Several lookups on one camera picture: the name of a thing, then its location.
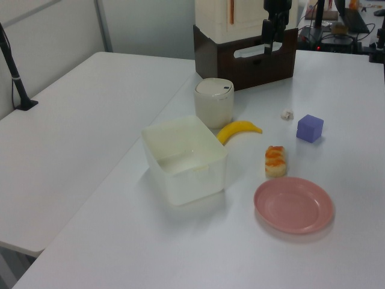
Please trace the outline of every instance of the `banana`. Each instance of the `banana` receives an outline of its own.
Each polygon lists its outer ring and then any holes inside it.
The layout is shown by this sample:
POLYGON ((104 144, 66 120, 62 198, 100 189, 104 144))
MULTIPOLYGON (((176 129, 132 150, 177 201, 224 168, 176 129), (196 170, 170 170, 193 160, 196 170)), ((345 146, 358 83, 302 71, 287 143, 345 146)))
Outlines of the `banana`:
POLYGON ((243 131, 256 131, 260 134, 262 133, 262 130, 253 125, 253 123, 246 120, 237 120, 235 122, 230 122, 223 129, 221 129, 217 134, 217 139, 219 139, 221 144, 224 145, 232 135, 243 131))

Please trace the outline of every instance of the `purple foam block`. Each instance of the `purple foam block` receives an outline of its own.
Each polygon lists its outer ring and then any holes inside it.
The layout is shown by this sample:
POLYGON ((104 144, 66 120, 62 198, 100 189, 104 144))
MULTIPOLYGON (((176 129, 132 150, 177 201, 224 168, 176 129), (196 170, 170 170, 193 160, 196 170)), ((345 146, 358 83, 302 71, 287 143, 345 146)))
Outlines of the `purple foam block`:
POLYGON ((323 126, 324 120, 308 114, 298 122, 297 137, 313 143, 321 136, 323 126))

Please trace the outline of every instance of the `pink plate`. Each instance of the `pink plate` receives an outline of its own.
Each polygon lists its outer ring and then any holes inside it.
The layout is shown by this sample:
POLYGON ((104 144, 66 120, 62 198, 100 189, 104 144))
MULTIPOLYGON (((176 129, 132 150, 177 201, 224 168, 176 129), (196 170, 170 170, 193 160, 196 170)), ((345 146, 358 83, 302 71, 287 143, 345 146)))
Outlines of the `pink plate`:
POLYGON ((264 182, 255 192, 254 204, 268 224, 293 234, 317 231, 334 214, 329 195, 301 178, 282 177, 264 182))

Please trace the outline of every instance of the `white canister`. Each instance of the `white canister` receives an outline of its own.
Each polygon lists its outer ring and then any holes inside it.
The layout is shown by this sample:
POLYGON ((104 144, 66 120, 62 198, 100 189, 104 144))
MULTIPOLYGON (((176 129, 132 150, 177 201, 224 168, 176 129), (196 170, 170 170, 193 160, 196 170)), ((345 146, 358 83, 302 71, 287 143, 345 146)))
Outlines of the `white canister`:
POLYGON ((194 91, 197 117, 212 129, 221 129, 231 122, 234 106, 234 85, 221 78, 206 78, 194 91))

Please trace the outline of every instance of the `black stand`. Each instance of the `black stand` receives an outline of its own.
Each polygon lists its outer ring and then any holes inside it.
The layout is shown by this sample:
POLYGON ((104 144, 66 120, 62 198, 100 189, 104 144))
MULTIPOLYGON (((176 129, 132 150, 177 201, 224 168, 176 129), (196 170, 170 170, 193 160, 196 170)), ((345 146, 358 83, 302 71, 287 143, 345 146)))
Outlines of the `black stand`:
POLYGON ((325 0, 318 0, 317 11, 315 14, 314 27, 304 27, 301 30, 300 36, 305 37, 309 42, 309 50, 315 50, 316 46, 320 44, 322 35, 322 16, 324 14, 325 0))
POLYGON ((16 86, 17 91, 19 92, 20 105, 17 106, 16 109, 17 110, 23 110, 23 111, 29 110, 30 108, 37 105, 38 102, 30 100, 26 94, 23 82, 20 79, 19 72, 17 71, 16 65, 14 63, 11 49, 8 46, 8 42, 7 42, 7 39, 5 37, 5 32, 2 29, 1 24, 0 24, 0 47, 1 47, 1 51, 4 55, 5 61, 7 62, 8 69, 11 72, 12 80, 16 86))

